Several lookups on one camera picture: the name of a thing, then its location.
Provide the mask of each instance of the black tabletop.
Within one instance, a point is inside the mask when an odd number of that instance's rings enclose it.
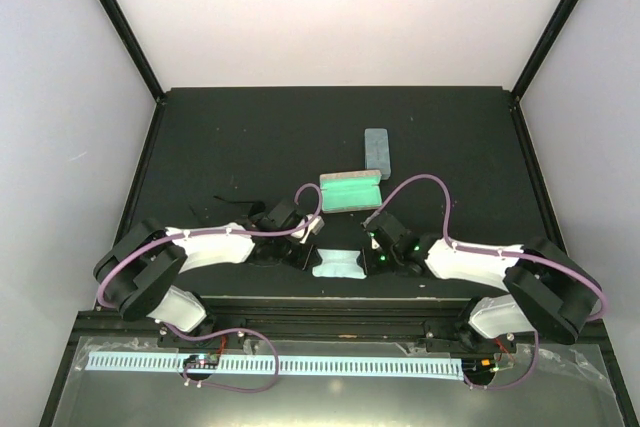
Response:
[[[509,244],[545,235],[514,128],[499,87],[191,88],[169,92],[134,223],[156,217],[175,227],[226,224],[246,212],[229,201],[275,205],[320,174],[363,170],[364,130],[389,132],[391,178],[383,197],[418,173],[441,177],[453,199],[450,234]],[[313,210],[312,191],[302,205]],[[418,233],[440,232],[444,197],[417,182],[389,205]],[[359,250],[365,212],[325,214],[320,248]],[[462,281],[392,275],[314,278],[285,266],[216,265],[177,285],[205,296],[467,298],[496,293]]]

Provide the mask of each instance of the transparent acrylic panel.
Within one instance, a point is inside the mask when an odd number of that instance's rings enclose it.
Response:
[[[277,342],[284,355],[403,357],[410,346],[371,343]],[[170,352],[152,339],[86,338],[80,343],[55,418],[55,427],[622,426],[597,345],[542,345],[536,373],[512,390],[470,390],[462,382],[411,378],[286,377],[260,394],[185,387],[178,373],[85,371],[88,353]],[[260,343],[245,351],[267,354]],[[531,347],[495,382],[521,375]],[[216,375],[215,381],[257,387],[255,375]]]

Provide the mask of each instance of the white wall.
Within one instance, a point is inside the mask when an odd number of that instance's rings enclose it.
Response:
[[[119,0],[166,89],[510,89],[558,1]]]
[[[580,0],[523,108],[562,232],[611,300],[640,412],[640,0]]]
[[[38,425],[153,101],[98,0],[0,0],[0,412]]]

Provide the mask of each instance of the white plastic comb strip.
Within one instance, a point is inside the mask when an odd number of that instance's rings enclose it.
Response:
[[[184,361],[194,354],[151,352],[92,352],[86,370],[119,372],[182,372]],[[223,355],[216,369],[194,367],[189,373],[270,375],[271,355]],[[280,375],[345,377],[415,377],[462,380],[460,359],[389,357],[280,356]]]

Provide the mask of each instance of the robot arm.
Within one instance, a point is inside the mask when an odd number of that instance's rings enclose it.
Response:
[[[287,237],[251,235],[251,231],[289,230],[309,220],[310,215],[289,201],[282,201],[269,213],[211,229],[164,228],[158,221],[148,219],[136,225],[96,265],[94,277],[102,283],[118,264],[141,246],[158,239],[173,238],[134,259],[113,277],[105,289],[105,298],[124,320],[151,317],[190,332],[203,322],[208,312],[194,294],[172,285],[180,273],[203,266],[246,261],[260,265],[277,260],[300,270],[319,265],[322,259],[317,248],[307,240],[324,225],[320,217],[306,229]],[[212,230],[220,234],[199,235]]]
[[[573,344],[598,300],[583,283],[518,257],[533,254],[548,259],[598,285],[546,239],[508,247],[447,242],[441,236],[417,236],[386,212],[372,218],[365,230],[372,244],[371,249],[363,250],[359,263],[369,275],[393,271],[461,279],[510,294],[470,302],[460,329],[474,335],[491,339],[535,329],[549,340]]]

